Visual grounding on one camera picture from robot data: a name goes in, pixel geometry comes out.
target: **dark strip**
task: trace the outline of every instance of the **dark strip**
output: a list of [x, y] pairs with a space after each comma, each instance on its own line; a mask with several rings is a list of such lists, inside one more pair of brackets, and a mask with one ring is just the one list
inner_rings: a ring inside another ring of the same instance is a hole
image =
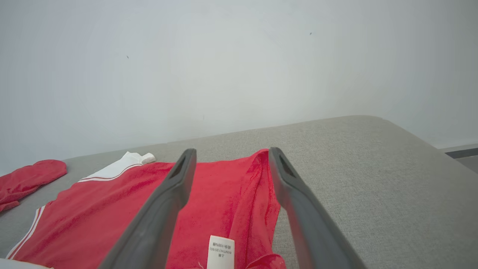
[[471, 149], [464, 149], [464, 150], [447, 152], [445, 154], [447, 154], [448, 156], [450, 156], [453, 159], [476, 156], [476, 155], [478, 155], [478, 147], [477, 148], [471, 148]]

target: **red cloth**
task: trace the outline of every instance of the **red cloth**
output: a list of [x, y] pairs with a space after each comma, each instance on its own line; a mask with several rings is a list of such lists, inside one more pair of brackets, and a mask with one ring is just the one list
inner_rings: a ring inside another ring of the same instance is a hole
[[44, 160], [0, 177], [0, 212], [19, 205], [18, 200], [65, 174], [64, 162]]
[[[56, 269], [97, 268], [174, 163], [132, 167], [110, 181], [78, 182], [37, 211], [34, 232], [8, 258]], [[285, 268], [272, 252], [279, 214], [268, 151], [198, 163], [178, 215], [167, 268], [206, 268], [209, 237], [235, 240], [235, 269]]]

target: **gray mattress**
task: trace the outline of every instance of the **gray mattress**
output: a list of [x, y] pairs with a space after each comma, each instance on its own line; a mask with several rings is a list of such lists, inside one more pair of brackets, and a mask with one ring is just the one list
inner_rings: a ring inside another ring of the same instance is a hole
[[[174, 162], [246, 157], [280, 147], [369, 268], [478, 268], [478, 175], [402, 128], [348, 116], [128, 149]], [[0, 215], [0, 255], [29, 229], [34, 211], [126, 150], [65, 160], [68, 174]], [[273, 250], [298, 268], [284, 210]]]

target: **white fabric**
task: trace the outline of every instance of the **white fabric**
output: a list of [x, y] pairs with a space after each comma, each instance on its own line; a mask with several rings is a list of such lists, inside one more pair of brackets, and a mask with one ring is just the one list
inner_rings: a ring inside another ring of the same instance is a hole
[[156, 158], [153, 154], [147, 153], [143, 156], [138, 153], [126, 152], [125, 155], [116, 162], [106, 166], [100, 171], [93, 173], [85, 178], [82, 178], [79, 182], [85, 181], [109, 181], [119, 177], [126, 170], [135, 167], [141, 166], [143, 164], [154, 162]]
[[24, 262], [24, 261], [0, 258], [0, 268], [2, 269], [47, 269], [48, 267], [44, 267], [41, 265]]

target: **red fabric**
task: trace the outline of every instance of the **red fabric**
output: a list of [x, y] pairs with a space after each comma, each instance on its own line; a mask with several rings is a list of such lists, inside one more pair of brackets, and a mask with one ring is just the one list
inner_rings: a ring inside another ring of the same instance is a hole
[[19, 205], [18, 200], [65, 174], [64, 162], [44, 160], [0, 177], [0, 212]]
[[[40, 210], [36, 229], [14, 259], [56, 269], [97, 268], [173, 165], [151, 163], [111, 181], [73, 184]], [[198, 163], [167, 268], [206, 268], [211, 235], [235, 240], [235, 269], [285, 268], [282, 257], [272, 252], [279, 209], [267, 150]]]

